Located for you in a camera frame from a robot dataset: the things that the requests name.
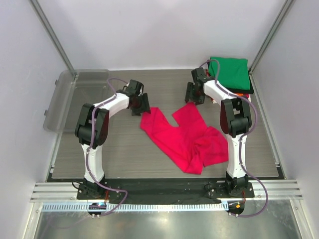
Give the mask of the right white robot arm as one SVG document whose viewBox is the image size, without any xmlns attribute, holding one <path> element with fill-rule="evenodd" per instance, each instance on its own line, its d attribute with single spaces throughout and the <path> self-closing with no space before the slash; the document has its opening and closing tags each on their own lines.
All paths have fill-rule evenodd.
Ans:
<svg viewBox="0 0 319 239">
<path fill-rule="evenodd" d="M 187 83 L 185 101 L 199 105 L 208 96 L 220 105 L 220 127 L 226 135 L 229 156 L 224 189 L 230 197 L 241 197 L 248 188 L 245 143 L 252 125 L 249 103 L 208 77 L 202 67 L 192 70 L 191 75 L 193 81 Z"/>
</svg>

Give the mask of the clear plastic bin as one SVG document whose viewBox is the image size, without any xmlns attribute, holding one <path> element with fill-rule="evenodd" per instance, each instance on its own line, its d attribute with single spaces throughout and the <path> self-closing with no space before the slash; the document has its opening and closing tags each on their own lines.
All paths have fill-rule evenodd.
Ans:
<svg viewBox="0 0 319 239">
<path fill-rule="evenodd" d="M 63 71 L 55 82 L 55 90 L 45 111 L 44 129 L 52 132 L 74 132 L 85 103 L 105 100 L 110 93 L 107 69 Z"/>
</svg>

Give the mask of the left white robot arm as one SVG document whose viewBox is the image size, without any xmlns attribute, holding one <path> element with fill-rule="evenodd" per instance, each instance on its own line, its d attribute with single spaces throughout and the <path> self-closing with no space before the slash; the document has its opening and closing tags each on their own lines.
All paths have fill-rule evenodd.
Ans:
<svg viewBox="0 0 319 239">
<path fill-rule="evenodd" d="M 102 148 L 108 136 L 110 118 L 125 109 L 130 109 L 133 116 L 151 112 L 143 83 L 130 80 L 122 89 L 115 90 L 113 86 L 110 88 L 114 94 L 108 99 L 82 106 L 75 128 L 75 136 L 85 157 L 84 178 L 92 183 L 88 191 L 96 199 L 102 198 L 106 193 L 106 186 L 101 183 L 105 176 Z"/>
</svg>

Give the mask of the crimson red t-shirt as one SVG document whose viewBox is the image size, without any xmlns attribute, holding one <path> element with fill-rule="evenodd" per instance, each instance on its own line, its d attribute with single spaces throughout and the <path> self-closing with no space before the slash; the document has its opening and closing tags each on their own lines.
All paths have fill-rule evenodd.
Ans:
<svg viewBox="0 0 319 239">
<path fill-rule="evenodd" d="M 228 162 L 226 138 L 207 126 L 194 103 L 187 103 L 172 116 L 178 126 L 172 126 L 159 108 L 152 107 L 150 113 L 143 113 L 140 128 L 182 172 L 200 175 L 207 166 Z"/>
</svg>

